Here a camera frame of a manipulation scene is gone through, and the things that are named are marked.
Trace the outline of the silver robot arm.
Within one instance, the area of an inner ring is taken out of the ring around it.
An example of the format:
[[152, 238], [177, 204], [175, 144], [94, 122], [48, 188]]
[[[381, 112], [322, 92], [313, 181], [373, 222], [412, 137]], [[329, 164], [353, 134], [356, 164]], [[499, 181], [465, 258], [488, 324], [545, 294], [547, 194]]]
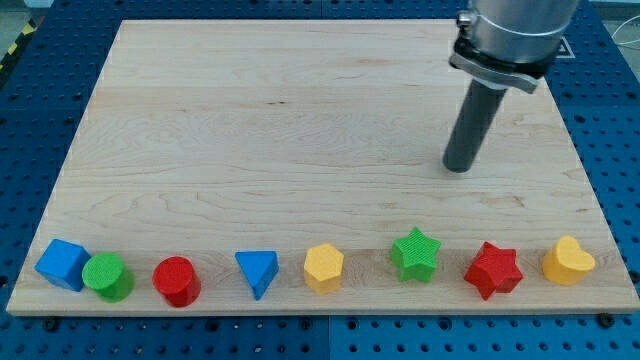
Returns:
[[494, 88], [533, 93], [554, 63], [578, 0], [469, 0], [449, 64]]

